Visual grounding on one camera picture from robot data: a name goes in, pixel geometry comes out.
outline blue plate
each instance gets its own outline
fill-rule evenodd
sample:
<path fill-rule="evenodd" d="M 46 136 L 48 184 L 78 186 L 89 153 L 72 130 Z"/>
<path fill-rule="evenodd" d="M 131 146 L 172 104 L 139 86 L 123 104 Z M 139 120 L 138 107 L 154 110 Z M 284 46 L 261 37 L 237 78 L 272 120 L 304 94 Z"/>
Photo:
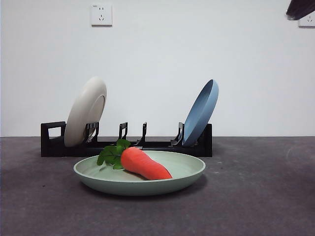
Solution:
<path fill-rule="evenodd" d="M 203 87 L 186 118 L 182 143 L 184 147 L 190 147 L 197 142 L 212 115 L 218 95 L 217 82 L 210 80 Z"/>

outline plate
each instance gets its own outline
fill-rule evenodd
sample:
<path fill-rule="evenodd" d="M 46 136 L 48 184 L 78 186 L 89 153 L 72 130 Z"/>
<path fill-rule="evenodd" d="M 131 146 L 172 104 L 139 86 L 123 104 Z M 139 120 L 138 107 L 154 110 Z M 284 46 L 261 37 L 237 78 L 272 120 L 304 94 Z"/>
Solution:
<path fill-rule="evenodd" d="M 144 151 L 162 164 L 173 176 L 171 179 L 145 180 L 140 175 L 113 170 L 112 166 L 98 166 L 97 156 L 74 165 L 74 171 L 88 187 L 100 192 L 123 196 L 150 196 L 174 192 L 193 184 L 206 164 L 193 156 L 167 151 Z"/>
<path fill-rule="evenodd" d="M 65 126 L 64 145 L 66 147 L 81 144 L 85 138 L 86 124 L 99 122 L 104 110 L 106 95 L 106 85 L 97 76 L 92 77 L 83 86 L 71 108 Z"/>
<path fill-rule="evenodd" d="M 190 147 L 205 129 L 219 96 L 219 86 L 210 80 L 198 95 L 185 121 L 185 131 L 182 145 Z"/>

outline gray carpet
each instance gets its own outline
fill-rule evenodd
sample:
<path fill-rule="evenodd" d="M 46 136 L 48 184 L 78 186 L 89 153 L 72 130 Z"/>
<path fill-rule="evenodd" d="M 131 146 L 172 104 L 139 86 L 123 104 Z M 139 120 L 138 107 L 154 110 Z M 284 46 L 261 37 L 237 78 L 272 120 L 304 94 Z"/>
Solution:
<path fill-rule="evenodd" d="M 2 236 L 314 236 L 315 137 L 214 138 L 192 186 L 153 197 L 91 190 L 81 157 L 1 138 Z"/>

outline toy carrot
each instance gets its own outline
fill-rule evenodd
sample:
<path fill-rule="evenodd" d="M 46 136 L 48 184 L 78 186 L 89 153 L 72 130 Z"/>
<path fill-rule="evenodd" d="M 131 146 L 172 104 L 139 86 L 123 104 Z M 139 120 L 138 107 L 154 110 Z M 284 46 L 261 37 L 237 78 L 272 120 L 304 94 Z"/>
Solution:
<path fill-rule="evenodd" d="M 129 147 L 123 151 L 121 163 L 126 170 L 138 173 L 150 180 L 172 178 L 164 166 L 136 147 Z"/>
<path fill-rule="evenodd" d="M 142 150 L 129 146 L 130 142 L 124 139 L 117 140 L 116 146 L 106 146 L 97 158 L 97 165 L 105 162 L 113 165 L 114 170 L 125 168 L 149 180 L 172 178 L 160 163 L 152 160 Z"/>

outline white plate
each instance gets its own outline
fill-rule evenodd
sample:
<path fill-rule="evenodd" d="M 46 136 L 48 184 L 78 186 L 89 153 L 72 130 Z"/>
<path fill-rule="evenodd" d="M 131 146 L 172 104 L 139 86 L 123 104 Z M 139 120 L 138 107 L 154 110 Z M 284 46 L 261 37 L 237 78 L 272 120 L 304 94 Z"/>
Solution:
<path fill-rule="evenodd" d="M 85 185 L 97 191 L 125 196 L 149 196 L 190 186 L 206 167 L 202 160 L 186 154 L 167 151 L 144 152 L 162 164 L 173 178 L 145 180 L 140 175 L 125 170 L 113 170 L 112 166 L 98 166 L 97 156 L 79 161 L 73 169 Z"/>
<path fill-rule="evenodd" d="M 81 144 L 85 138 L 86 124 L 99 122 L 104 110 L 106 95 L 106 85 L 99 77 L 92 77 L 87 81 L 76 98 L 68 117 L 64 133 L 66 147 Z"/>

